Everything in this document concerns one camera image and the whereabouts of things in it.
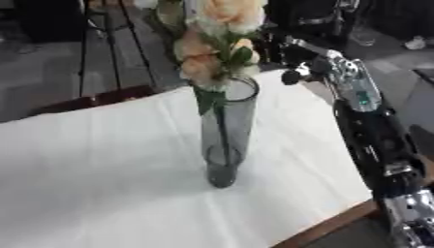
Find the flower stem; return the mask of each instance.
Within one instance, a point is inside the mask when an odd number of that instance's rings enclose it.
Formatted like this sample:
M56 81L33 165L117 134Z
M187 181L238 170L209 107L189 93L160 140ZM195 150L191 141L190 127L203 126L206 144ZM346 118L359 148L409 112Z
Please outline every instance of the flower stem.
M225 166L231 165L231 153L229 147L228 129L226 127L225 106L214 106L214 113L219 127L220 142L222 142L223 153L225 155Z

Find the silver metal part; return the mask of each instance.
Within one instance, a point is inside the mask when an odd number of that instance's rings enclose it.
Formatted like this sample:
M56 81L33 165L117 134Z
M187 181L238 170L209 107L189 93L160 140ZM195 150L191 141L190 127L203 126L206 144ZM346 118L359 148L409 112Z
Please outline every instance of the silver metal part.
M382 103L382 96L363 62L334 55L329 58L332 65L330 81L336 85L339 95L355 111L376 110Z
M410 195L385 199L392 224L392 235L398 247L434 247L434 198L423 189Z
M385 176L391 176L403 172L411 172L413 168L407 162L396 162L391 165L386 165Z

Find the black equipment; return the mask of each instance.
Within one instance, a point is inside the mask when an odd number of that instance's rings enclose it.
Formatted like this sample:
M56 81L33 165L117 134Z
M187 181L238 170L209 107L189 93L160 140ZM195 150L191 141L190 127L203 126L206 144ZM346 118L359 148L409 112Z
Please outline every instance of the black equipment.
M15 0L15 12L32 43L77 42L84 16L78 0Z
M282 80L291 85L315 79L329 88L342 138L387 218L396 247L434 247L434 198L423 185L424 165L363 62L291 36L285 36L283 46L319 54L289 69Z
M110 55L111 55L111 63L113 65L113 71L114 71L114 77L116 80L116 89L121 93L122 84L119 74L119 66L117 61L117 55L115 51L115 39L114 39L114 32L128 28L131 31L131 34L133 36L134 42L136 44L136 47L138 49L139 55L141 60L143 61L144 67L146 67L146 70L149 74L149 78L151 79L150 86L153 88L156 87L156 81L155 77L151 71L150 63L146 56L144 55L143 48L140 45L139 37L135 30L135 25L131 21L130 16L128 14L127 8L125 7L125 4L123 3L123 0L118 0L117 3L120 7L120 10L125 18L126 24L121 26L113 26L113 20L109 13L109 5L108 0L101 0L102 1L102 10L101 11L93 11L90 9L89 4L90 0L84 0L84 16L85 18L81 22L81 25L83 26L82 29L82 36L81 36L81 62L80 62L80 69L78 72L79 75L79 96L81 97L83 94L83 86L84 86L84 76L85 76L85 70L86 70L86 51L87 51L87 30L89 28L92 28L94 30L97 30L99 32L102 32L106 36L106 41L108 43L109 49L110 49ZM91 23L91 17L92 16L101 16L104 21L104 27L98 27L96 25L89 25Z
M345 44L353 26L349 16L357 6L357 0L269 0L266 12L271 22L293 36Z

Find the white sheet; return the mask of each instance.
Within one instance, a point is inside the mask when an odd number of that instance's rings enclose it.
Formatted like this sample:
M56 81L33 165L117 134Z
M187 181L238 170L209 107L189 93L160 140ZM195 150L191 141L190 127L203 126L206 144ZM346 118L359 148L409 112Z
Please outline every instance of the white sheet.
M203 175L190 88L0 125L2 248L263 248L369 198L330 107L281 72L229 189Z

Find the flower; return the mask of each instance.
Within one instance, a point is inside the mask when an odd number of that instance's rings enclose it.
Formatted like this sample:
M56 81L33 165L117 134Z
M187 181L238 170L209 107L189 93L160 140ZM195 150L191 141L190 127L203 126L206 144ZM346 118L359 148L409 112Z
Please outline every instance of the flower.
M201 39L198 27L193 24L181 40L175 42L173 52L178 61L184 61L191 56L210 55L216 53L213 47Z
M207 34L215 34L218 26L245 34L264 23L264 0L198 0L198 20Z
M209 83L220 69L220 60L215 55L188 57L182 63L182 74L198 84Z

